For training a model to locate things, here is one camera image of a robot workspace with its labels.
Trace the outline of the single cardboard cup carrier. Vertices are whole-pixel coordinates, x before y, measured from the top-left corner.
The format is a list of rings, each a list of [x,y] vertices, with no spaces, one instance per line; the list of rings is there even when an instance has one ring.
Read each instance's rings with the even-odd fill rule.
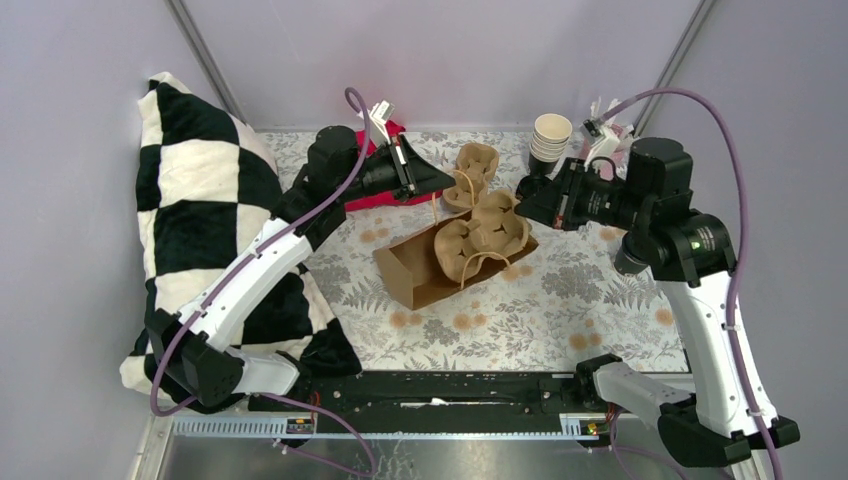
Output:
[[[522,251],[530,237],[528,221],[515,213],[518,199],[505,189],[481,198],[470,218],[456,218],[434,238],[434,251],[445,276],[464,286],[477,275],[486,258],[504,260]]]

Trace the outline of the brown paper bag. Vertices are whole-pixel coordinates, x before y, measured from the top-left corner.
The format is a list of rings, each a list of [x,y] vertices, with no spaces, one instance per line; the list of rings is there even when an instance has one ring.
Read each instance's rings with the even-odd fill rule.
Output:
[[[508,189],[481,196],[467,212],[374,251],[390,297],[409,310],[445,300],[511,268],[538,247]]]

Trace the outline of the black paper coffee cup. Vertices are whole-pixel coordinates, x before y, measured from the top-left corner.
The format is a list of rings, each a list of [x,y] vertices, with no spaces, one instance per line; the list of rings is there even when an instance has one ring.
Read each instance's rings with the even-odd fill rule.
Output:
[[[648,268],[648,264],[637,254],[632,239],[625,235],[613,260],[614,269],[625,276],[635,276]]]

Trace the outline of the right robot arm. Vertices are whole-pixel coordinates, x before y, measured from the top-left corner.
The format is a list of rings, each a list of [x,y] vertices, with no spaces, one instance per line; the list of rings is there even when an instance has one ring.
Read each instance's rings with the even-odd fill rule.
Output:
[[[731,237],[720,219],[692,207],[692,170],[679,142],[644,138],[631,146],[624,177],[604,179],[591,163],[569,158],[516,211],[555,230],[589,222],[622,229],[616,270],[650,272],[686,350],[692,391],[605,354],[577,365],[577,405],[589,412],[619,406],[656,428],[680,465],[720,468],[796,443],[800,430],[777,413],[759,380],[731,291],[739,273]]]

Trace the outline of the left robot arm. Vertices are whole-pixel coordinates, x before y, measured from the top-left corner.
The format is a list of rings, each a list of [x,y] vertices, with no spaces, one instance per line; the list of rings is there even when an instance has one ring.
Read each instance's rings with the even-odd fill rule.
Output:
[[[320,130],[306,163],[247,247],[210,286],[175,312],[157,309],[146,322],[156,361],[150,392],[158,416],[164,380],[175,382],[192,403],[219,407],[234,395],[267,395],[296,411],[309,401],[310,385],[283,353],[251,353],[232,340],[272,289],[304,262],[345,221],[351,200],[383,192],[397,200],[429,196],[454,186],[453,177],[424,160],[403,134],[367,151],[343,126]]]

